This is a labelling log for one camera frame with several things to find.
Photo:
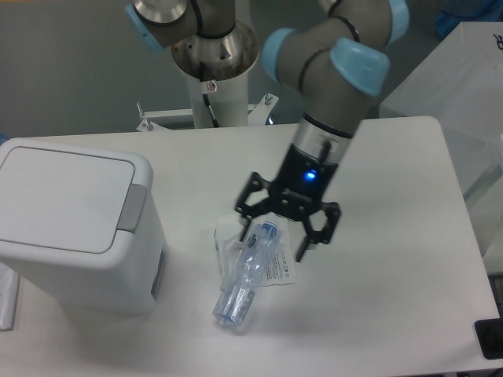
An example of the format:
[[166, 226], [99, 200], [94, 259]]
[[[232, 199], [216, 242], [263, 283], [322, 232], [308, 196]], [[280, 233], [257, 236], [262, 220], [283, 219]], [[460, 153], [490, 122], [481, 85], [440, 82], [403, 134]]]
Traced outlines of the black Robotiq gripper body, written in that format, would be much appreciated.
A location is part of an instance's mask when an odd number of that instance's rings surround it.
[[290, 145], [270, 183], [271, 211], [292, 221], [305, 221], [321, 210], [335, 220], [340, 216], [339, 204], [324, 203], [322, 198], [338, 167], [338, 163], [315, 158]]

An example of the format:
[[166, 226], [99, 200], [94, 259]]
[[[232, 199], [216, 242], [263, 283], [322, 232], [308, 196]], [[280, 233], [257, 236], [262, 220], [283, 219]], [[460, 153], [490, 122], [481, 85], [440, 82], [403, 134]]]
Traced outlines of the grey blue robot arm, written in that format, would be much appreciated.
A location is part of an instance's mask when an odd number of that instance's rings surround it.
[[185, 75], [198, 128], [248, 120], [256, 63], [307, 101], [276, 177], [253, 173], [235, 203], [245, 226], [273, 213], [303, 225], [296, 253], [331, 241], [340, 205], [328, 188], [390, 68], [383, 50], [409, 26], [404, 1], [323, 1], [326, 18], [306, 31], [281, 28], [265, 42], [236, 17], [233, 1], [131, 1], [125, 12], [152, 51], [170, 50]]

